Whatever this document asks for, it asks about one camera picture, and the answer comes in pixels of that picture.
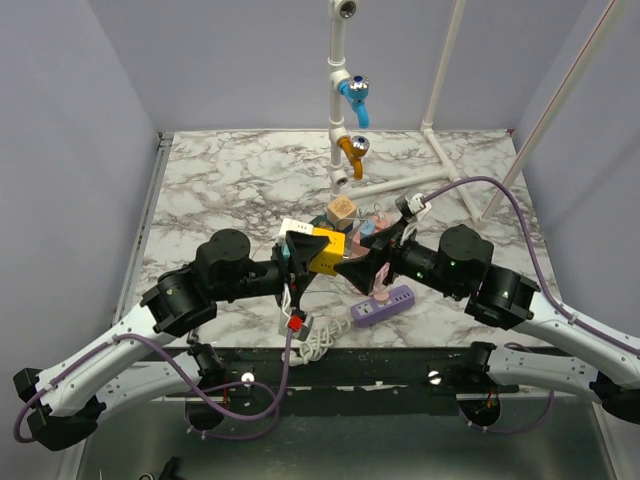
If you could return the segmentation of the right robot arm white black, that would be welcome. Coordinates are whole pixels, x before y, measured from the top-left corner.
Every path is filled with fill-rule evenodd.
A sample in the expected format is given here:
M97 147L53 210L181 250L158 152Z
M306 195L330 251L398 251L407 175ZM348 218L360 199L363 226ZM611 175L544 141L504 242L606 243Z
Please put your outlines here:
M560 305L535 281L493 264L494 246L473 229L447 229L438 248L404 239L404 222L366 238L367 254L344 260L336 272L369 294L375 277L389 268L386 283L411 278L443 296L466 303L477 322L542 340L561 355L529 353L475 342L444 383L467 392L526 385L571 393L599 404L610 415L639 421L639 340Z

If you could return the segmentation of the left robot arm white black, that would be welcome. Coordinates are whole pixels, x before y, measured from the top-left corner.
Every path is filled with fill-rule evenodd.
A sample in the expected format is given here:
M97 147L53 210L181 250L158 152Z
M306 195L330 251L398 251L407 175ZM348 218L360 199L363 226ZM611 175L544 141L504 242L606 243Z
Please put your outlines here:
M243 232L217 231L192 262L160 276L138 305L83 349L47 369L16 373L24 406L15 440L61 451L92 435L102 418L127 403L188 390L201 399L214 393L222 372L203 345L166 356L157 368L132 366L151 352L165 355L166 345L214 319L220 302L272 296L285 345L305 339L312 317L300 307L302 294L319 273L323 254L343 253L343 235L287 219L270 259L254 261L250 250Z

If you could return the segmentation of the white cube socket adapter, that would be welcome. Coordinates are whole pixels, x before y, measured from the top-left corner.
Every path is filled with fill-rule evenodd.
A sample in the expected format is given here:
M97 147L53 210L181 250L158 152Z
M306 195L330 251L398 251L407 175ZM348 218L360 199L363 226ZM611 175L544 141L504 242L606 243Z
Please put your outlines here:
M286 240L286 234L288 232L302 233L306 235L312 235L314 226L310 223L301 222L291 218L284 218L280 225L276 242L282 244Z

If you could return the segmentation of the teal charger plug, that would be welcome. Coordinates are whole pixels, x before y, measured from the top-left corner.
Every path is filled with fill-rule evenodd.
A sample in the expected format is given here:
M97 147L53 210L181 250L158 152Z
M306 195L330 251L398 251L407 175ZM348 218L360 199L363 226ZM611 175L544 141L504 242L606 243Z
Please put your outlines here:
M291 253L290 253L289 247L287 245L283 244L283 245L281 245L279 247L279 249L280 249L280 252L282 254L282 257L283 257L284 261L288 262L290 260L290 258L291 258Z

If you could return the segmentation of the yellow cube socket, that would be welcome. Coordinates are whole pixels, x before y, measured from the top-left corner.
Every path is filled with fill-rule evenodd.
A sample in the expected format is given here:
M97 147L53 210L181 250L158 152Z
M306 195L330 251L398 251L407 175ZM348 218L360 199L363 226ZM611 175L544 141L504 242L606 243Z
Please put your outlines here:
M327 237L329 243L310 263L309 270L316 274L336 276L335 266L343 260L346 236L344 233L314 227L315 237Z

